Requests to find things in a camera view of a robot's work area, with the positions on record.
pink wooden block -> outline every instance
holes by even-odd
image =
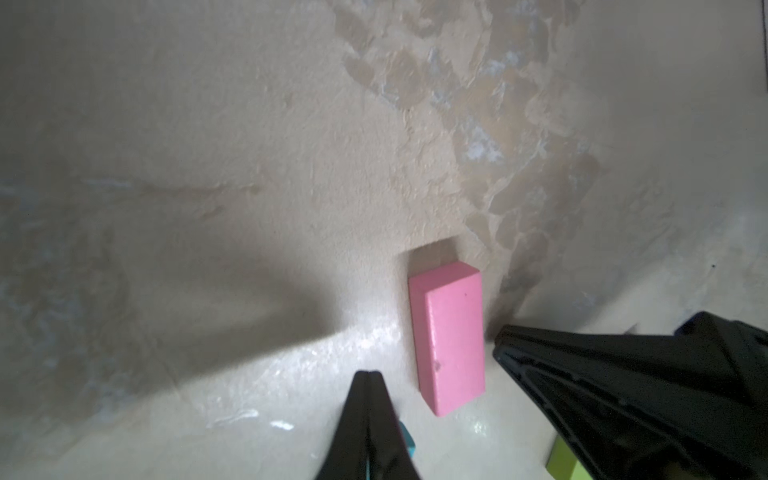
[[[485,392],[480,271],[462,262],[408,280],[419,389],[437,416]]]

dark spot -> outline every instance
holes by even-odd
[[[359,54],[368,50],[371,34],[362,19],[344,7],[333,7],[336,15],[336,34],[346,40]]]

beige wall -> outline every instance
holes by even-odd
[[[758,3],[4,2],[3,475],[308,478],[380,369],[424,478],[547,478],[490,356],[419,397],[408,252],[489,337],[768,326]]]

white floor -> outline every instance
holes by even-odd
[[[761,21],[4,2],[0,475],[312,478],[378,369],[424,479],[547,478],[554,430],[490,343],[486,394],[422,401],[408,272],[480,268],[489,337],[768,328]]]

green block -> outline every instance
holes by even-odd
[[[592,480],[568,443],[559,435],[552,446],[552,453],[549,454],[547,472],[554,480]]]

